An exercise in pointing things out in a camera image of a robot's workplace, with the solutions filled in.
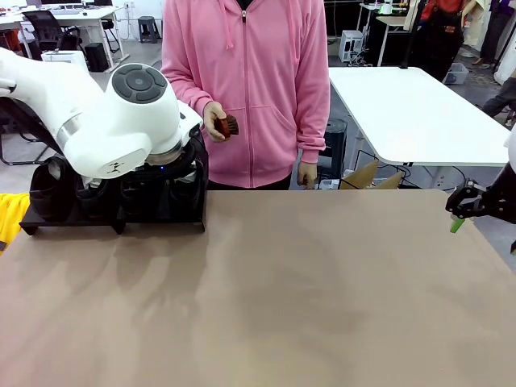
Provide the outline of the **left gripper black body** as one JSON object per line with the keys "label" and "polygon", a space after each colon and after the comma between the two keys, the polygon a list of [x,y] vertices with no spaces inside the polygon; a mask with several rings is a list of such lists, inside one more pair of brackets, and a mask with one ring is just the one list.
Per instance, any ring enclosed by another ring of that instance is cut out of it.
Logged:
{"label": "left gripper black body", "polygon": [[197,172],[198,163],[194,161],[178,161],[167,165],[144,164],[131,173],[131,180],[148,182],[159,180],[176,180],[188,177]]}

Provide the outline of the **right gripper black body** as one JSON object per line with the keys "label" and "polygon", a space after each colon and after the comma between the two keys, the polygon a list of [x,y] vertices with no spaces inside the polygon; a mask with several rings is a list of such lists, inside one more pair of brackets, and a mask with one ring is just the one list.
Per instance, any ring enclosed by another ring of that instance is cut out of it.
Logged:
{"label": "right gripper black body", "polygon": [[515,171],[507,164],[482,194],[485,213],[494,218],[515,222]]}

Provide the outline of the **person's right hand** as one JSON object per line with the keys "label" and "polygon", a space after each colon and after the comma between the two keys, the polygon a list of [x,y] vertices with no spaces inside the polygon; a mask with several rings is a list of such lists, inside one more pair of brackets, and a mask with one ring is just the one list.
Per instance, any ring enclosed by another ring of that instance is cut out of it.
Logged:
{"label": "person's right hand", "polygon": [[203,110],[203,120],[206,133],[215,143],[222,143],[226,140],[225,136],[215,129],[215,122],[218,119],[227,117],[222,105],[218,102],[208,102]]}

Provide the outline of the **person's left hand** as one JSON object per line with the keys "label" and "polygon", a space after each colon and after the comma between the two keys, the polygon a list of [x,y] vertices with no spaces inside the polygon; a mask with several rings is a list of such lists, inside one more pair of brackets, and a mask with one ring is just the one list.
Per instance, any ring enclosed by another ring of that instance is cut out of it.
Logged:
{"label": "person's left hand", "polygon": [[314,189],[317,181],[318,168],[316,164],[301,161],[298,165],[298,185],[304,189]]}

